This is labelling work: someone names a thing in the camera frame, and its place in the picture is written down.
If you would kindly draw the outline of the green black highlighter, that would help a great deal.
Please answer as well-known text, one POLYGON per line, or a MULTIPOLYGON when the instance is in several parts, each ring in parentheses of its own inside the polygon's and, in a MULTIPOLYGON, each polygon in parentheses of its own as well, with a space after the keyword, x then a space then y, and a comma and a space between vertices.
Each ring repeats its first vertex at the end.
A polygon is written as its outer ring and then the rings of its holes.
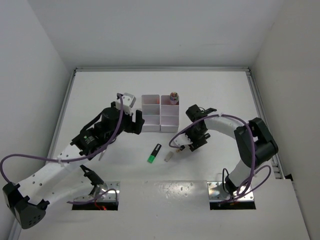
POLYGON ((158 155, 161 147, 162 147, 162 145, 159 143, 155 146, 155 148, 153 149, 153 151, 151 152, 150 156, 147 159, 148 163, 150 163, 150 164, 153 163, 153 161, 155 160, 156 156, 158 155))

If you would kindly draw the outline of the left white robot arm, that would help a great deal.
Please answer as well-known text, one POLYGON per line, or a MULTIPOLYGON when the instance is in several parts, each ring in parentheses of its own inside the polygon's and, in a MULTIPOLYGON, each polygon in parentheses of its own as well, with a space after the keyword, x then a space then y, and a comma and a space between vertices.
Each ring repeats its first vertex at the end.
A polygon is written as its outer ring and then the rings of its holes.
POLYGON ((122 132, 139 135, 144 123, 141 110, 107 107, 80 130, 64 151, 56 158, 45 158, 47 164, 26 179, 13 183, 2 169, 5 203, 21 228, 30 229, 45 217, 57 196, 53 188, 74 169, 80 167, 94 187, 103 185, 104 181, 84 163, 106 150, 122 132))

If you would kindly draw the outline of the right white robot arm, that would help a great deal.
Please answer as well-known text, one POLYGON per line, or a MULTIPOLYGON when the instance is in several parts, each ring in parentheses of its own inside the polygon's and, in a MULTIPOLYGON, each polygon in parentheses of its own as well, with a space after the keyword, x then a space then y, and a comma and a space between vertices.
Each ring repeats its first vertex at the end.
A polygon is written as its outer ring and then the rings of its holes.
POLYGON ((277 154, 279 148, 261 118, 245 122, 227 114, 209 115, 215 111, 214 108, 202 110, 196 104, 186 110, 191 124, 181 134, 187 144, 179 148, 189 147, 191 152, 198 150, 208 143, 211 137, 208 131, 217 131, 234 139, 240 160, 233 171, 223 178, 222 185, 223 191, 230 196, 242 186, 248 188, 257 168, 277 154))

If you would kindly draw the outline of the clear tube of colored pens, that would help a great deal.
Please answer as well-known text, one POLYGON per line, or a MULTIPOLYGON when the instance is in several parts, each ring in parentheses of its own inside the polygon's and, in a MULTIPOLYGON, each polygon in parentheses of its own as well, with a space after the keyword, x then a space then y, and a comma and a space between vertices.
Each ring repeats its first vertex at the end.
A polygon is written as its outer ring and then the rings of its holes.
POLYGON ((179 104, 179 94, 177 92, 171 92, 169 95, 169 102, 171 105, 179 104))

